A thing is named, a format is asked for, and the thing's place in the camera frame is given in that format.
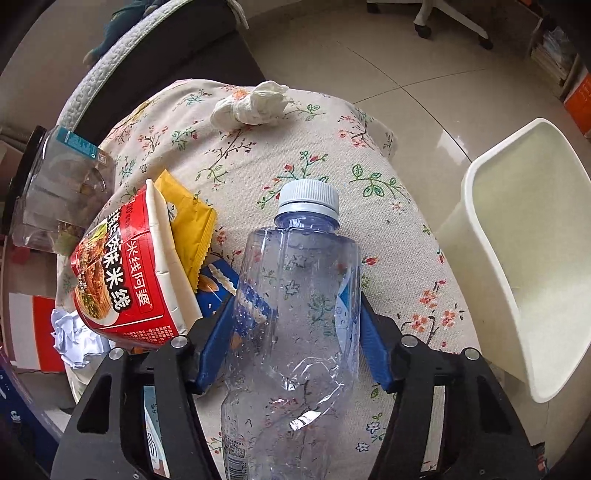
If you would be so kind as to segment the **white trash bin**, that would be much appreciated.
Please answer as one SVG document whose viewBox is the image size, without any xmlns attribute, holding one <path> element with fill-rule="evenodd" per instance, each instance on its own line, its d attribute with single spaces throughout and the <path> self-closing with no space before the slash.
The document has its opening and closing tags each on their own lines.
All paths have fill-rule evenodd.
<svg viewBox="0 0 591 480">
<path fill-rule="evenodd" d="M 485 358 L 552 400 L 590 346 L 590 179 L 564 134 L 537 118 L 478 157 L 436 237 Z"/>
</svg>

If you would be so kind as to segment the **blue plush monkey toy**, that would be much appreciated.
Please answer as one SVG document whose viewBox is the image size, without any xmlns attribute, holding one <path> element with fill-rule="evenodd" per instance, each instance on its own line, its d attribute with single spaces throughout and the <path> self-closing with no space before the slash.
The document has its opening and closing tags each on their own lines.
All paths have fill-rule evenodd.
<svg viewBox="0 0 591 480">
<path fill-rule="evenodd" d="M 114 12 L 105 27 L 102 42 L 87 52 L 83 65 L 90 70 L 129 29 L 166 3 L 167 0 L 133 0 Z"/>
</svg>

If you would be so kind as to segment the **clear plastic water bottle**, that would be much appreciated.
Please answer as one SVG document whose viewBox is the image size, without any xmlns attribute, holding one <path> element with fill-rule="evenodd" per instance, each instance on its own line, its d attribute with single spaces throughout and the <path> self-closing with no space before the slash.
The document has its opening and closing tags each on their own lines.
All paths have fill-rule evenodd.
<svg viewBox="0 0 591 480">
<path fill-rule="evenodd" d="M 339 234 L 339 195 L 294 180 L 252 231 L 224 374 L 229 479 L 322 479 L 359 372 L 361 256 Z"/>
</svg>

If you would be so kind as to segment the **yellow snack wrapper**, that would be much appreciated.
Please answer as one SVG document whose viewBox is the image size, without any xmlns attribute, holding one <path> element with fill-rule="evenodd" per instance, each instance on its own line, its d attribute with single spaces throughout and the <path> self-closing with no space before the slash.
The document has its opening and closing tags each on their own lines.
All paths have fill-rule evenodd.
<svg viewBox="0 0 591 480">
<path fill-rule="evenodd" d="M 193 291 L 198 289 L 202 264 L 211 248 L 216 212 L 164 170 L 154 182 L 163 196 L 176 253 Z"/>
</svg>

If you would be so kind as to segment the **white tissue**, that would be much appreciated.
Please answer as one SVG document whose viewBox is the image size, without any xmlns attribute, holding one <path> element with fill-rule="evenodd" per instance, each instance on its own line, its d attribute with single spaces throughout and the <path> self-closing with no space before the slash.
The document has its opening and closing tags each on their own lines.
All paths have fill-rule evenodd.
<svg viewBox="0 0 591 480">
<path fill-rule="evenodd" d="M 209 119 L 221 131 L 276 124 L 293 101 L 288 92 L 287 85 L 274 81 L 264 81 L 252 89 L 236 87 L 215 104 Z"/>
</svg>

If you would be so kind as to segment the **light blue milk carton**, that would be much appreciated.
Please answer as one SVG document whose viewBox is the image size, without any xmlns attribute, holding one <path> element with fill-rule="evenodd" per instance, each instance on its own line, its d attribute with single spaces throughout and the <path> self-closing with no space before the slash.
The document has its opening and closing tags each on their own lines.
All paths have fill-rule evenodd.
<svg viewBox="0 0 591 480">
<path fill-rule="evenodd" d="M 164 478 L 169 478 L 169 467 L 161 441 L 155 388 L 143 387 L 144 421 L 148 452 L 152 471 Z"/>
</svg>

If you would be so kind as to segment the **floral tablecloth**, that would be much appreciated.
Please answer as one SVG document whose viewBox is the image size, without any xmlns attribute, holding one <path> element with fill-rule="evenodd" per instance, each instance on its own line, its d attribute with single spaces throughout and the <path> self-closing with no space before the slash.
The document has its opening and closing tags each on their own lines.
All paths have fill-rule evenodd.
<svg viewBox="0 0 591 480">
<path fill-rule="evenodd" d="M 105 137 L 115 188 L 63 262 L 114 341 L 55 479 L 435 479 L 478 342 L 445 255 L 345 100 L 177 81 Z"/>
</svg>

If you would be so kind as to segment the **clear jar with cashews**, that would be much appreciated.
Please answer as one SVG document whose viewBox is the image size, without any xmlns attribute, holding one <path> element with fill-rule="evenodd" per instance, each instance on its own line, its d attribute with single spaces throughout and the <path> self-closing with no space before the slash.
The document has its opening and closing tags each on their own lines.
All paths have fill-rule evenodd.
<svg viewBox="0 0 591 480">
<path fill-rule="evenodd" d="M 14 245 L 68 256 L 114 191 L 115 161 L 63 126 L 37 126 L 5 201 Z"/>
</svg>

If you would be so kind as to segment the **crumpled white paper ball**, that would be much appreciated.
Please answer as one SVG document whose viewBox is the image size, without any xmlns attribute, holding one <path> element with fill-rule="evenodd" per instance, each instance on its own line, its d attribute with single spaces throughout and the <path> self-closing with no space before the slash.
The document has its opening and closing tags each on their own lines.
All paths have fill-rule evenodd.
<svg viewBox="0 0 591 480">
<path fill-rule="evenodd" d="M 102 359 L 114 347 L 112 341 L 88 328 L 76 311 L 55 308 L 50 322 L 54 349 L 71 369 L 82 369 Z"/>
</svg>

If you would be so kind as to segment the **blue snack wrapper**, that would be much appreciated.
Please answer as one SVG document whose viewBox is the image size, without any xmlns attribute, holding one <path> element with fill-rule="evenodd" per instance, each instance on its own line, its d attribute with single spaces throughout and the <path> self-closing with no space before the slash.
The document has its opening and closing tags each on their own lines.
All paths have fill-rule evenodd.
<svg viewBox="0 0 591 480">
<path fill-rule="evenodd" d="M 224 259 L 208 256 L 198 276 L 197 304 L 203 317 L 212 316 L 229 296 L 235 296 L 238 273 Z"/>
</svg>

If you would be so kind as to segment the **red and white box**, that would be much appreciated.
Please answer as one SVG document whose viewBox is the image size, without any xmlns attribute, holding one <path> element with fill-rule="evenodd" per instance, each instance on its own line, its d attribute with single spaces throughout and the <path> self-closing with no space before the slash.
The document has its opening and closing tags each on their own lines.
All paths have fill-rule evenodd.
<svg viewBox="0 0 591 480">
<path fill-rule="evenodd" d="M 13 364 L 22 370 L 62 373 L 64 364 L 52 336 L 54 300 L 10 293 L 8 306 Z"/>
</svg>

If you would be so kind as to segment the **red noodle snack bag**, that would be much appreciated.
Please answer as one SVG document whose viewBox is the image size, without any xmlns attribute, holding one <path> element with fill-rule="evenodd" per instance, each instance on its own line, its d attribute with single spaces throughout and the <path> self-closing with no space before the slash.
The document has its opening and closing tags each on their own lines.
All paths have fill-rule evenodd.
<svg viewBox="0 0 591 480">
<path fill-rule="evenodd" d="M 202 318 L 176 252 L 166 202 L 148 180 L 71 255 L 84 323 L 116 342 L 157 348 Z"/>
</svg>

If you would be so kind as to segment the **white office chair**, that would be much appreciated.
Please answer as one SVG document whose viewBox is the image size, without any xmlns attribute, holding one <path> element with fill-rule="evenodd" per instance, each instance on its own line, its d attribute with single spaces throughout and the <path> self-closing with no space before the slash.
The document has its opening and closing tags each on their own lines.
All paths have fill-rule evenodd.
<svg viewBox="0 0 591 480">
<path fill-rule="evenodd" d="M 427 24 L 434 9 L 439 10 L 449 18 L 455 20 L 459 24 L 465 26 L 472 32 L 478 35 L 479 45 L 486 49 L 492 50 L 494 44 L 489 37 L 488 32 L 480 25 L 472 21 L 466 15 L 456 10 L 448 1 L 445 0 L 383 0 L 383 1 L 367 1 L 367 11 L 370 14 L 380 14 L 380 6 L 384 4 L 419 4 L 420 10 L 414 20 L 415 32 L 420 38 L 429 39 L 432 35 L 432 30 Z"/>
</svg>

